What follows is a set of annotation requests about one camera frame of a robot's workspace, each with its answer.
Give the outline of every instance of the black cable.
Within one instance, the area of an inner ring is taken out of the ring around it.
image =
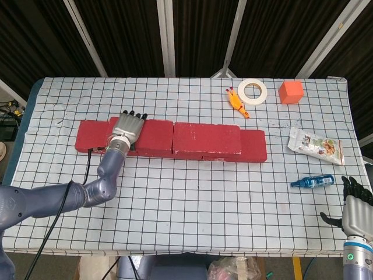
[[[27,274],[26,274],[26,276],[25,276],[25,278],[24,278],[25,280],[28,280],[28,279],[30,278],[31,273],[33,272],[34,267],[35,267],[35,265],[36,265],[36,262],[38,261],[38,259],[39,259],[39,257],[40,257],[40,254],[41,254],[42,250],[44,249],[44,246],[45,246],[45,244],[46,244],[46,242],[47,242],[49,236],[51,235],[53,228],[55,227],[55,225],[56,225],[56,223],[57,223],[57,221],[58,221],[59,216],[61,216],[62,209],[64,208],[64,205],[65,205],[66,199],[67,199],[67,197],[68,197],[69,190],[70,190],[70,187],[71,187],[71,184],[72,184],[72,183],[73,183],[73,181],[70,181],[70,182],[68,183],[68,185],[66,186],[66,191],[65,191],[65,194],[64,194],[64,198],[62,199],[62,203],[61,203],[61,206],[59,207],[59,210],[58,210],[58,212],[57,212],[57,214],[56,214],[56,218],[54,219],[54,221],[53,221],[51,227],[49,228],[49,231],[48,231],[47,235],[46,235],[45,238],[43,239],[43,242],[42,242],[42,244],[41,244],[41,246],[40,246],[40,248],[39,248],[39,250],[38,250],[36,256],[34,257],[34,260],[33,260],[32,264],[31,264],[31,266],[30,266],[30,268],[29,268],[29,270],[28,270],[28,272],[27,272]]]
[[[120,257],[117,258],[117,260],[115,261],[115,263],[112,264],[112,266],[110,266],[109,270],[105,273],[104,277],[101,278],[101,280],[105,280],[106,276],[110,273],[110,271],[112,270],[113,267],[115,267],[115,265],[117,264],[117,262],[119,261]]]
[[[7,109],[8,109],[8,111],[11,111],[11,110],[10,110],[10,107],[8,106],[8,104],[5,104],[5,105],[1,105],[1,106],[0,106],[0,108],[3,108],[3,107],[7,108]]]
[[[138,271],[137,271],[137,269],[136,269],[136,267],[135,267],[135,264],[133,263],[133,260],[132,260],[132,258],[131,258],[130,255],[128,256],[128,259],[129,259],[129,261],[130,261],[130,263],[131,263],[131,266],[132,266],[132,270],[133,270],[133,274],[134,274],[134,276],[135,276],[135,279],[136,279],[136,280],[139,280],[139,279],[140,279],[140,275],[139,275],[139,273],[138,273]]]
[[[0,112],[6,113],[7,115],[13,117],[17,122],[21,122],[21,119],[15,114],[10,111],[5,111],[3,109],[0,109]]]
[[[2,101],[2,102],[0,102],[0,103],[5,103],[5,104],[9,104],[9,103],[13,103],[15,100],[11,100],[11,101],[6,101],[6,102],[4,102],[4,101]]]
[[[88,149],[88,161],[87,161],[87,169],[86,169],[86,175],[84,177],[83,185],[86,184],[88,180],[88,173],[89,173],[89,168],[91,167],[91,157],[92,157],[92,152],[93,149]]]
[[[89,173],[89,169],[91,167],[91,157],[92,157],[92,152],[93,151],[101,151],[101,150],[104,150],[105,148],[104,147],[98,147],[98,148],[90,148],[88,149],[88,161],[87,161],[87,169],[86,169],[86,175],[84,177],[84,181],[83,181],[83,184],[82,185],[85,185],[87,180],[88,180],[88,173]]]
[[[311,267],[311,265],[314,263],[314,261],[316,260],[316,258],[312,258],[312,260],[309,262],[309,264],[307,265],[305,271],[304,271],[304,274],[303,274],[303,280],[306,280],[306,277],[307,277],[307,273],[308,273],[308,270],[309,268]]]

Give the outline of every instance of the robotic arm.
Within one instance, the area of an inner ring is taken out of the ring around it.
[[[124,111],[114,126],[107,151],[97,168],[99,179],[89,184],[76,182],[49,185],[26,190],[11,186],[0,187],[0,279],[14,279],[15,267],[2,247],[4,230],[33,216],[42,218],[55,215],[63,203],[69,187],[62,213],[93,207],[115,197],[117,178],[122,169],[131,144],[141,133],[147,115],[134,115]]]
[[[344,205],[341,219],[324,222],[337,226],[347,235],[343,245],[343,279],[373,280],[373,195],[350,177],[342,176]]]

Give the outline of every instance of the roll of tape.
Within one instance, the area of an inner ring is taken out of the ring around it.
[[[258,87],[261,90],[261,95],[258,98],[255,98],[255,99],[247,97],[246,94],[245,94],[245,88],[248,85],[253,85],[253,86]],[[238,96],[241,98],[241,100],[248,105],[254,105],[255,106],[255,105],[262,104],[267,98],[267,88],[266,88],[266,86],[264,85],[264,83],[262,83],[261,81],[259,81],[257,79],[243,80],[238,85],[237,92],[238,92]]]

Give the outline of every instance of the grid tablecloth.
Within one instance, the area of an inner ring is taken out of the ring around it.
[[[45,78],[25,134],[12,184],[34,188],[82,182],[87,155],[74,149],[81,120],[107,121],[125,109],[149,118],[237,124],[264,130],[265,163],[199,162],[129,157],[116,197],[104,205],[63,214],[45,247],[53,254],[136,254],[196,251],[211,254],[339,256],[345,235],[320,212],[342,215],[341,175],[367,186],[356,140],[347,82],[302,80],[299,104],[281,104],[282,79],[262,79],[266,101],[247,106],[245,119],[226,92],[242,79]],[[290,127],[342,140],[345,166],[295,154]],[[88,181],[97,178],[92,156]],[[291,188],[306,176],[335,175],[336,184]],[[28,218],[5,232],[8,251],[36,251],[54,217]]]

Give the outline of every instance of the blue spray bottle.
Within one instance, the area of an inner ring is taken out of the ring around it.
[[[334,177],[330,174],[315,177],[306,177],[302,180],[290,183],[292,187],[299,188],[326,187],[332,184],[334,184]]]

